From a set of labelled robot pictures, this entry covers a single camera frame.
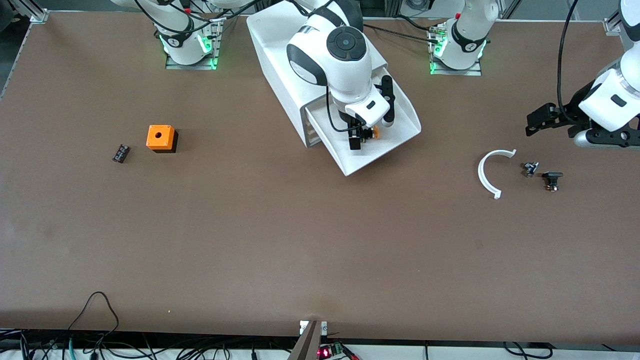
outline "orange and black cube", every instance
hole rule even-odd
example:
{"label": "orange and black cube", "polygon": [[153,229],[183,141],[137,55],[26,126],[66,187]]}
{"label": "orange and black cube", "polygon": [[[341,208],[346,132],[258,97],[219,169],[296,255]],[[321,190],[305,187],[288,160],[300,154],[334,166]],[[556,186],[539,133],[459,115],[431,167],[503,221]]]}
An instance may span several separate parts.
{"label": "orange and black cube", "polygon": [[154,152],[175,152],[178,132],[171,125],[151,125],[147,134],[147,147]]}

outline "table surface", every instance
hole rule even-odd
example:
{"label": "table surface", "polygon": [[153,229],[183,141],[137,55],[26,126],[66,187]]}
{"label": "table surface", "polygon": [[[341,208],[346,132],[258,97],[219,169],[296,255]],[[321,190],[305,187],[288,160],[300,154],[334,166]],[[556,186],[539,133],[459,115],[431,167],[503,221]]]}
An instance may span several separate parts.
{"label": "table surface", "polygon": [[[0,102],[0,327],[66,328],[102,290],[128,331],[320,318],[345,338],[639,344],[640,158],[525,136],[555,101],[561,28],[496,23],[481,77],[430,76],[424,43],[366,29],[422,133],[345,177],[301,143],[244,18],[203,72],[164,70],[141,14],[52,13]],[[566,101],[622,51],[572,24]],[[150,124],[179,130],[177,154],[146,149]],[[486,164],[499,200],[477,178],[494,149],[518,149]],[[560,191],[526,161],[564,172]],[[77,327],[112,321],[94,301]]]}

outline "white curved part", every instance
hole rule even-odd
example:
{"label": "white curved part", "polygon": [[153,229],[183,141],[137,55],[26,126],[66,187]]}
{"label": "white curved part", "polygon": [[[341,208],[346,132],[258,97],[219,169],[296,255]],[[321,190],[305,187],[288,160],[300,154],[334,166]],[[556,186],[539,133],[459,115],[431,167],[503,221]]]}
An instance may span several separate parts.
{"label": "white curved part", "polygon": [[502,195],[502,191],[497,189],[494,185],[491,185],[489,180],[486,179],[486,176],[484,174],[484,162],[489,158],[489,156],[502,155],[511,159],[515,154],[516,154],[516,149],[513,149],[513,151],[508,151],[508,150],[490,151],[489,153],[487,153],[487,155],[484,155],[482,160],[480,160],[480,164],[478,164],[478,177],[480,178],[480,182],[487,190],[493,193],[493,198],[496,200],[500,198],[500,195]]}

